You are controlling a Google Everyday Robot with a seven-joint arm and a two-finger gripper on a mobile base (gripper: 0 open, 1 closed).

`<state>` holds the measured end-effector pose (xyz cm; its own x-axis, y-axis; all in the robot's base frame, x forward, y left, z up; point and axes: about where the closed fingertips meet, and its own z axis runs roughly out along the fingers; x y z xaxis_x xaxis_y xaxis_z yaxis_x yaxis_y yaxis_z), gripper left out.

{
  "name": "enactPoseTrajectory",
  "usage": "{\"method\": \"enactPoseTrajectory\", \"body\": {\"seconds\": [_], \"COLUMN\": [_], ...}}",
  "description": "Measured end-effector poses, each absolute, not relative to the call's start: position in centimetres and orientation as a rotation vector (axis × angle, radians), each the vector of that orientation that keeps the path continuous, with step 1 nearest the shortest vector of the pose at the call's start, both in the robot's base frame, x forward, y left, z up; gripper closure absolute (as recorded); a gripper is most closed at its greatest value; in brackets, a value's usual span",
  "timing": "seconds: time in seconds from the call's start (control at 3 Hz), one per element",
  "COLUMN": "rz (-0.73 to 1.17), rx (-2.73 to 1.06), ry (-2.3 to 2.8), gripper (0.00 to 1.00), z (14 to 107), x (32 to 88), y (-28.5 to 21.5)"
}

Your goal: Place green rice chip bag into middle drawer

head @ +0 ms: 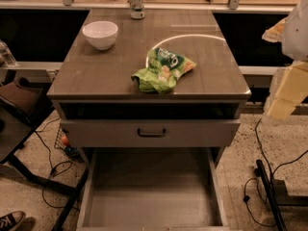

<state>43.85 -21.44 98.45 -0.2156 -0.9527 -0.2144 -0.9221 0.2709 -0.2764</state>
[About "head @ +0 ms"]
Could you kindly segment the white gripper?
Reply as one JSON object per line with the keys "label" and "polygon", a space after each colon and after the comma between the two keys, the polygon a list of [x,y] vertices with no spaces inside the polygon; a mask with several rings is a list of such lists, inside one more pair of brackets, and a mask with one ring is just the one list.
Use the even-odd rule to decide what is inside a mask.
{"label": "white gripper", "polygon": [[281,42],[282,52],[295,61],[283,69],[270,94],[266,117],[285,120],[308,96],[308,0],[300,0],[296,7],[262,34],[268,42]]}

